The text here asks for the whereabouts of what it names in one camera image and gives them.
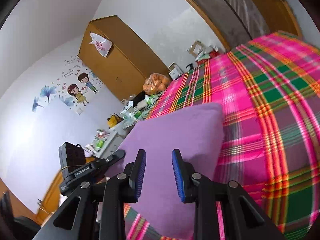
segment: cartoon girl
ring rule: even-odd
[[[81,94],[78,86],[76,84],[71,84],[70,86],[68,86],[68,94],[71,96],[74,96],[77,100],[78,100],[78,104],[83,103],[84,106],[86,106],[86,104],[84,102],[87,102],[87,99],[85,98],[85,96],[83,94]]]

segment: yellow dress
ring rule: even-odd
[[[82,103],[83,101],[86,100],[85,96],[83,94],[81,94],[80,92],[76,93],[76,99],[78,99],[78,104]]]

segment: ceiling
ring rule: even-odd
[[[101,0],[20,0],[0,29],[0,97],[28,67],[81,35]]]

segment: yellow bag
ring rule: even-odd
[[[108,125],[110,128],[115,127],[118,123],[120,123],[123,119],[119,117],[117,114],[113,114],[108,118]]]

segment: brown hair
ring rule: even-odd
[[[89,79],[88,74],[83,72],[78,76],[78,80],[81,82],[81,80],[84,79],[85,77],[87,77]]]
[[[76,87],[78,87],[76,84],[71,84],[70,86],[68,86],[68,94],[71,95],[71,96],[76,96],[76,94],[72,92],[73,89],[76,88]]]

